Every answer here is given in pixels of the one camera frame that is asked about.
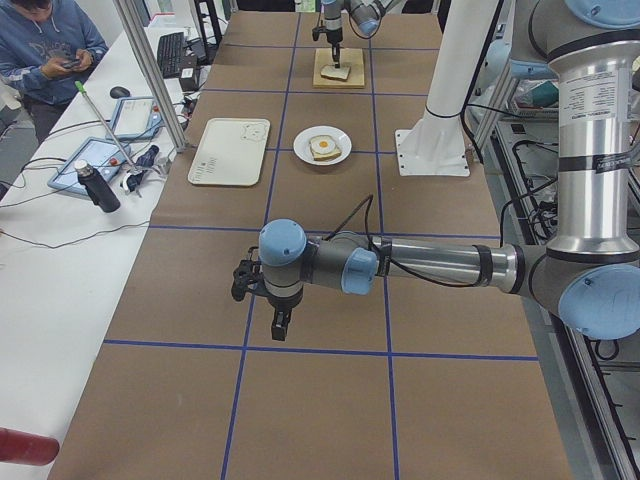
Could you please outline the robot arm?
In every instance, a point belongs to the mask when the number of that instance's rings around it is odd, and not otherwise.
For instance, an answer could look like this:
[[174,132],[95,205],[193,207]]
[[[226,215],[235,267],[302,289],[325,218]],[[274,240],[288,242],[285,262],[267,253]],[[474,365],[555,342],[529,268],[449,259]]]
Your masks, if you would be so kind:
[[391,10],[399,12],[405,1],[400,0],[322,0],[316,26],[312,29],[312,38],[317,41],[325,35],[331,46],[332,66],[341,67],[341,42],[343,41],[342,13],[348,14],[354,33],[364,39],[373,36],[380,27],[383,17]]
[[543,246],[444,245],[337,231],[310,238],[289,219],[265,225],[254,293],[284,340],[305,284],[367,294],[375,277],[408,275],[451,288],[493,286],[528,297],[598,340],[639,328],[639,248],[628,237],[633,162],[631,65],[635,1],[519,1],[511,57],[546,64],[559,80],[558,226]]

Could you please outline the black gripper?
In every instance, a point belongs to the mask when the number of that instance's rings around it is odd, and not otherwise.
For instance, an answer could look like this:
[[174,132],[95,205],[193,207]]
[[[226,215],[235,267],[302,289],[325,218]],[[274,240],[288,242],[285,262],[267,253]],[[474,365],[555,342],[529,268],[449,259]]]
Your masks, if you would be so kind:
[[340,68],[340,44],[342,42],[342,29],[326,29],[327,41],[331,45],[331,61],[335,68]]
[[303,298],[303,291],[299,290],[289,296],[279,296],[268,292],[266,298],[274,308],[271,337],[274,341],[285,341],[291,322],[292,310],[300,304]]

